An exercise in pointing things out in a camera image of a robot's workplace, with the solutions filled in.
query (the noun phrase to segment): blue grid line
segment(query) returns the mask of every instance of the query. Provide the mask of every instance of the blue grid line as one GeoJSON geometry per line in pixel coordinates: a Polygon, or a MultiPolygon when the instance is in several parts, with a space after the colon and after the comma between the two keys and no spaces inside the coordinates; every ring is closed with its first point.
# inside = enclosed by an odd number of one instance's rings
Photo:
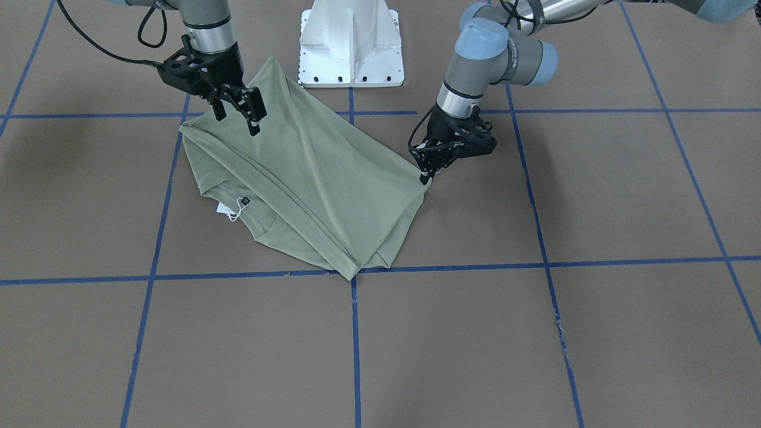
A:
{"type": "MultiPolygon", "coordinates": [[[[185,106],[183,107],[183,115],[180,119],[180,123],[184,123],[187,119],[187,111],[190,107],[190,95],[185,96],[185,106]]],[[[122,410],[122,421],[119,425],[120,428],[127,427],[127,419],[129,417],[129,408],[132,405],[132,393],[135,390],[135,379],[138,374],[138,365],[140,363],[140,352],[142,351],[142,341],[145,336],[145,325],[148,323],[148,311],[151,308],[151,297],[153,296],[153,285],[156,277],[156,269],[158,268],[158,258],[161,254],[161,242],[164,239],[164,227],[167,224],[167,213],[169,212],[169,202],[172,197],[172,181],[174,180],[174,170],[177,168],[177,156],[180,153],[180,146],[182,145],[183,135],[177,133],[177,142],[174,145],[174,155],[172,157],[172,166],[169,171],[169,181],[167,182],[167,192],[164,197],[164,208],[161,212],[161,221],[158,226],[158,234],[156,236],[156,249],[153,256],[153,262],[151,263],[151,278],[148,281],[148,286],[145,290],[145,301],[143,302],[142,316],[140,317],[140,328],[138,329],[138,338],[135,342],[135,355],[132,357],[132,370],[129,374],[129,383],[127,384],[127,393],[124,397],[124,408],[122,410]]]]}
{"type": "Polygon", "coordinates": [[[83,278],[0,279],[0,286],[42,286],[49,284],[127,283],[148,281],[149,275],[141,276],[90,276],[83,278]]]}
{"type": "Polygon", "coordinates": [[[513,263],[513,264],[460,264],[450,266],[400,266],[400,267],[369,267],[360,273],[395,273],[395,272],[451,272],[460,270],[510,270],[537,269],[544,267],[542,263],[513,263]]]}
{"type": "Polygon", "coordinates": [[[723,257],[684,257],[667,259],[641,260],[592,260],[592,261],[559,261],[549,262],[550,267],[592,267],[592,266],[638,266],[653,264],[690,264],[724,262],[723,257]]]}
{"type": "Polygon", "coordinates": [[[266,272],[233,272],[233,273],[184,273],[177,275],[156,275],[157,281],[177,281],[183,279],[230,279],[230,278],[273,278],[277,276],[314,276],[328,275],[333,271],[325,269],[315,270],[274,270],[266,272]]]}
{"type": "MultiPolygon", "coordinates": [[[[761,108],[672,108],[669,113],[761,113],[761,108]]],[[[563,113],[663,113],[663,108],[556,108],[522,110],[481,110],[484,114],[563,114],[563,113]]]]}
{"type": "Polygon", "coordinates": [[[544,265],[544,272],[547,277],[547,287],[549,288],[549,295],[552,299],[552,308],[555,311],[555,326],[558,329],[558,338],[560,339],[560,348],[563,352],[563,359],[565,360],[565,371],[568,374],[568,383],[571,386],[571,396],[573,397],[574,408],[576,409],[576,421],[579,428],[584,428],[584,416],[581,413],[581,403],[578,399],[578,392],[576,389],[576,379],[573,374],[573,368],[571,367],[571,360],[568,356],[568,346],[565,343],[565,332],[560,326],[560,308],[558,306],[558,299],[555,294],[555,285],[552,282],[552,271],[550,269],[549,261],[547,258],[547,249],[544,244],[544,237],[542,236],[542,226],[539,221],[539,211],[537,210],[537,202],[533,196],[533,188],[531,187],[531,176],[528,170],[528,163],[526,163],[526,153],[524,151],[523,142],[521,141],[521,130],[518,126],[518,118],[515,113],[515,105],[513,104],[513,96],[510,92],[510,87],[505,86],[505,92],[508,95],[508,104],[511,110],[511,118],[513,120],[513,128],[515,130],[515,140],[518,147],[518,153],[521,156],[521,166],[524,169],[526,176],[526,190],[528,192],[528,199],[531,202],[531,209],[533,210],[533,219],[537,225],[537,238],[539,239],[539,247],[542,251],[542,262],[544,265]]]}
{"type": "MultiPolygon", "coordinates": [[[[761,261],[761,255],[730,256],[731,261],[761,261]]],[[[631,260],[581,260],[549,262],[550,267],[605,267],[605,266],[630,266],[630,265],[653,265],[653,264],[697,264],[723,262],[723,257],[673,257],[663,259],[631,259],[631,260]]],[[[464,264],[445,266],[401,266],[401,267],[370,267],[360,270],[362,274],[376,273],[414,273],[414,272],[455,272],[463,270],[520,270],[541,269],[544,263],[516,263],[516,264],[464,264]]],[[[31,278],[31,279],[0,279],[0,286],[26,286],[48,284],[76,284],[76,283],[123,283],[129,281],[177,281],[193,279],[230,279],[230,278],[262,278],[278,276],[316,276],[338,275],[335,270],[275,270],[258,272],[220,272],[220,273],[175,273],[163,275],[137,275],[137,276],[83,276],[69,278],[31,278]]]]}
{"type": "Polygon", "coordinates": [[[731,261],[761,261],[761,256],[730,256],[731,261]]]}
{"type": "Polygon", "coordinates": [[[182,113],[12,114],[11,119],[106,119],[111,117],[182,117],[182,113]]]}
{"type": "Polygon", "coordinates": [[[354,343],[354,425],[355,428],[362,428],[361,377],[359,370],[359,312],[356,276],[352,278],[352,341],[354,343]]]}
{"type": "Polygon", "coordinates": [[[354,88],[349,87],[349,123],[354,125],[354,88]]]}
{"type": "Polygon", "coordinates": [[[27,60],[27,64],[24,66],[24,70],[21,73],[21,77],[18,79],[18,83],[16,84],[16,90],[13,93],[13,98],[11,98],[11,103],[8,105],[8,110],[5,112],[5,117],[3,118],[2,123],[0,123],[0,136],[2,136],[3,132],[5,132],[5,126],[8,125],[8,121],[10,120],[11,113],[13,113],[13,107],[16,106],[18,95],[21,93],[21,87],[24,86],[24,81],[27,80],[27,75],[29,74],[29,68],[31,68],[32,61],[34,61],[34,56],[37,54],[37,50],[40,48],[40,43],[43,41],[43,36],[45,35],[45,30],[47,30],[48,22],[50,22],[50,16],[53,14],[53,6],[55,3],[56,2],[54,0],[50,0],[47,13],[45,13],[45,20],[43,21],[43,26],[40,28],[40,33],[37,34],[37,40],[34,42],[34,47],[32,48],[32,52],[29,54],[29,59],[27,60]]]}
{"type": "Polygon", "coordinates": [[[669,113],[761,113],[761,108],[667,108],[669,113]]]}
{"type": "Polygon", "coordinates": [[[679,147],[679,152],[682,155],[682,159],[684,160],[684,164],[687,168],[687,172],[689,173],[689,178],[693,181],[693,186],[695,187],[695,191],[697,192],[698,198],[700,199],[700,204],[702,205],[703,211],[705,212],[705,217],[708,219],[708,223],[710,224],[711,230],[713,231],[714,237],[716,238],[716,243],[718,244],[719,249],[721,250],[721,256],[723,257],[724,262],[727,264],[727,269],[729,270],[729,274],[732,277],[732,282],[734,282],[734,287],[737,290],[737,294],[740,297],[740,301],[743,303],[743,307],[745,307],[745,313],[748,317],[748,321],[750,322],[751,327],[753,327],[753,332],[756,334],[756,339],[758,340],[759,345],[761,345],[761,331],[759,330],[759,326],[756,323],[756,318],[753,316],[753,311],[751,311],[750,309],[750,305],[748,304],[748,301],[745,297],[745,292],[743,292],[743,287],[740,285],[740,280],[737,278],[737,274],[734,272],[734,268],[732,267],[732,262],[729,258],[729,255],[727,254],[726,248],[724,247],[724,242],[721,240],[721,236],[718,233],[718,228],[716,227],[716,223],[714,222],[713,216],[711,215],[711,211],[708,209],[708,204],[705,201],[705,197],[703,197],[703,192],[702,190],[700,190],[698,179],[695,176],[693,167],[689,163],[689,159],[687,158],[687,153],[685,152],[684,146],[682,145],[682,139],[679,137],[679,133],[677,132],[677,127],[673,123],[671,114],[669,113],[669,110],[666,107],[666,101],[663,97],[663,94],[661,93],[661,89],[658,86],[658,82],[655,80],[655,74],[653,73],[653,70],[650,67],[650,62],[648,62],[647,56],[645,56],[645,51],[642,49],[642,44],[640,43],[639,38],[637,37],[637,32],[634,29],[632,20],[629,18],[629,14],[626,12],[626,7],[624,6],[623,3],[621,3],[620,6],[621,6],[621,11],[623,12],[624,18],[626,19],[626,23],[629,25],[629,30],[632,32],[634,41],[637,44],[637,49],[639,50],[639,54],[642,57],[642,61],[645,63],[645,68],[648,70],[648,74],[650,75],[650,80],[652,81],[653,87],[655,88],[655,93],[658,95],[658,99],[661,100],[661,106],[663,106],[664,113],[666,114],[666,118],[668,119],[669,126],[671,127],[671,132],[673,133],[673,137],[677,141],[677,146],[679,147]]]}

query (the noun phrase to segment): green t-shirt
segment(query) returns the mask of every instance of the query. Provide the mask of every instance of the green t-shirt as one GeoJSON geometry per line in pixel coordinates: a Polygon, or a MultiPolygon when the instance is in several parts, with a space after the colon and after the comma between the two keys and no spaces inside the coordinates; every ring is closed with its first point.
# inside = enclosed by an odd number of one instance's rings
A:
{"type": "Polygon", "coordinates": [[[203,196],[237,210],[256,241],[351,279],[390,267],[427,189],[420,171],[347,123],[269,58],[250,86],[267,116],[249,135],[232,107],[184,123],[183,144],[203,196]]]}

